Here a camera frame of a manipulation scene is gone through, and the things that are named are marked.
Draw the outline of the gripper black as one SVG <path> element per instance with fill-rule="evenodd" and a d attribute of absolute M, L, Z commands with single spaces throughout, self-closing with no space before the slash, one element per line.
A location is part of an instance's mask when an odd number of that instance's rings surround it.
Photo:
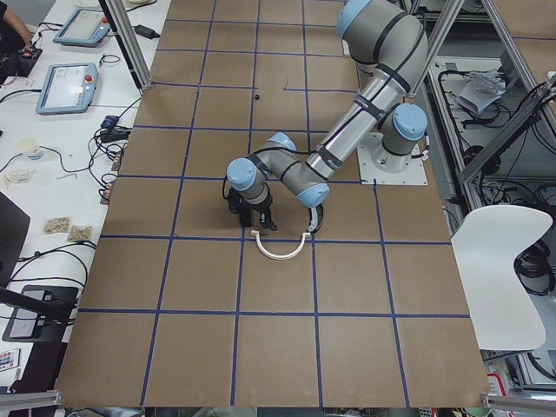
<path fill-rule="evenodd" d="M 266 195 L 266 197 L 255 206 L 255 210 L 260 213 L 259 224 L 262 228 L 277 229 L 277 225 L 273 221 L 270 210 L 272 203 L 272 195 Z"/>

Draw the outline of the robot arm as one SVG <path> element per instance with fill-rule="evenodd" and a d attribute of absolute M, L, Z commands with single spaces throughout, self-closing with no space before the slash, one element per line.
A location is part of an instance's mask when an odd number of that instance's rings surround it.
<path fill-rule="evenodd" d="M 353 104 L 331 131 L 299 160 L 299 150 L 283 133 L 272 135 L 256 151 L 233 160 L 226 173 L 229 188 L 222 191 L 228 210 L 248 227 L 251 213 L 263 228 L 275 230 L 267 180 L 274 175 L 309 210 L 308 232 L 322 225 L 328 180 L 353 153 L 371 129 L 383 134 L 388 156 L 408 158 L 427 128 L 421 108 L 400 103 L 416 86 L 426 67 L 427 34 L 423 24 L 389 1 L 350 1 L 337 24 L 350 56 L 374 72 L 357 91 Z"/>

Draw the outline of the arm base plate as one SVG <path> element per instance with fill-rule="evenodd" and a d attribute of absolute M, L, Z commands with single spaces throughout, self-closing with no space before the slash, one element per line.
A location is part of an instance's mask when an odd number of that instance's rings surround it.
<path fill-rule="evenodd" d="M 361 183 L 365 185 L 427 186 L 420 144 L 412 153 L 395 156 L 382 147 L 382 134 L 369 133 L 356 148 Z"/>

